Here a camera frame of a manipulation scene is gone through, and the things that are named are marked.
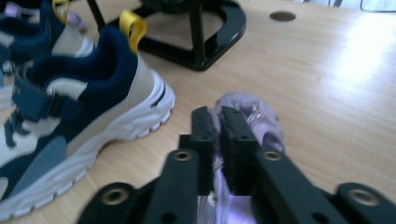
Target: navy blue sneaker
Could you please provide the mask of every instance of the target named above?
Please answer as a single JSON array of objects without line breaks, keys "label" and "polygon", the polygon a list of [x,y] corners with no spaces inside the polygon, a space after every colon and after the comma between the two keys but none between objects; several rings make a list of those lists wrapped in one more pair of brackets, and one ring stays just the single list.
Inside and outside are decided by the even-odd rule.
[{"label": "navy blue sneaker", "polygon": [[0,109],[11,105],[15,67],[45,53],[83,57],[93,51],[93,42],[65,23],[48,1],[41,4],[39,23],[0,19]]},{"label": "navy blue sneaker", "polygon": [[0,129],[0,220],[20,217],[70,189],[114,140],[165,122],[172,88],[114,27],[85,58],[43,56],[18,73],[15,112]]}]

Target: yellow pull tab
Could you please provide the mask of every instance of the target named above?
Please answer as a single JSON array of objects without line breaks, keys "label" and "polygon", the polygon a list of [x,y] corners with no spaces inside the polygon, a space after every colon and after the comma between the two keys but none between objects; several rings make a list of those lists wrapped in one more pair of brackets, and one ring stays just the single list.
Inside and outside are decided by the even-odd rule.
[{"label": "yellow pull tab", "polygon": [[[66,5],[65,9],[58,9],[59,5]],[[52,0],[52,10],[55,13],[55,16],[58,20],[63,23],[67,24],[67,12],[70,8],[70,1],[69,0]]]},{"label": "yellow pull tab", "polygon": [[120,31],[128,38],[129,47],[137,54],[139,41],[146,34],[148,26],[141,17],[130,10],[123,10],[120,15]]}]

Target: wood grain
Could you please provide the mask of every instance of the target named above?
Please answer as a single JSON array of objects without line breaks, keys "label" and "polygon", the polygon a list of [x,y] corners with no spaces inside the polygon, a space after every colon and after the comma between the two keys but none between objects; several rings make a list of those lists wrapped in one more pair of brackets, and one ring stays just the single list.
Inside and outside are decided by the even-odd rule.
[{"label": "wood grain", "polygon": [[[126,0],[98,3],[107,21],[139,6]],[[191,111],[213,106],[228,91],[248,91],[269,102],[280,117],[288,155],[314,185],[333,192],[341,183],[359,182],[396,202],[396,18],[279,0],[240,4],[247,14],[245,35],[205,72],[141,52],[177,96],[171,118],[158,131],[109,144],[65,195],[9,223],[74,223],[104,185],[145,185],[160,173],[178,136],[190,132]],[[86,35],[97,40],[87,3],[74,2],[72,9],[86,20]],[[271,20],[279,10],[293,12],[296,20]],[[175,31],[164,35],[153,28],[154,20],[151,35],[180,39],[188,32],[161,22]]]}]

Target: black metal bracket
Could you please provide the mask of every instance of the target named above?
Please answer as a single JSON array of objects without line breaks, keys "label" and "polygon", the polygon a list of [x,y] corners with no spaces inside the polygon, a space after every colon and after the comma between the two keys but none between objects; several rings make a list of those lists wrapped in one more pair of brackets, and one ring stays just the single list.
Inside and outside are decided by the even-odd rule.
[{"label": "black metal bracket", "polygon": [[[165,58],[174,63],[186,66],[195,71],[204,71],[209,68],[221,55],[223,55],[244,34],[246,29],[246,16],[242,8],[232,0],[176,1],[189,4],[165,4],[161,0],[146,1],[134,13],[146,18],[157,12],[181,13],[187,11],[190,14],[192,49],[163,43],[153,37],[145,36],[139,43],[139,48],[156,56]],[[98,24],[99,30],[106,25],[96,0],[88,0],[92,14]],[[223,19],[222,27],[207,40],[204,40],[202,10],[216,13]],[[119,19],[109,24],[119,26]]]},{"label": "black metal bracket", "polygon": [[82,223],[196,223],[198,196],[213,189],[213,156],[233,195],[249,195],[257,223],[393,223],[396,206],[379,192],[346,183],[330,194],[314,187],[286,154],[262,148],[242,113],[223,107],[221,131],[206,107],[192,112],[191,134],[180,136],[162,174],[142,189],[113,183],[82,212]]}]

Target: velcro strap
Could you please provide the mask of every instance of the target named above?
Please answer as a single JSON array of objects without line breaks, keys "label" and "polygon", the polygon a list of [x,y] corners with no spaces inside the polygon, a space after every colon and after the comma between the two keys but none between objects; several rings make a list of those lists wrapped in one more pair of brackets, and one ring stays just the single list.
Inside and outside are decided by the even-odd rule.
[{"label": "velcro strap", "polygon": [[31,121],[48,117],[71,120],[84,109],[84,104],[67,96],[42,91],[21,76],[15,77],[12,100],[22,116]]}]

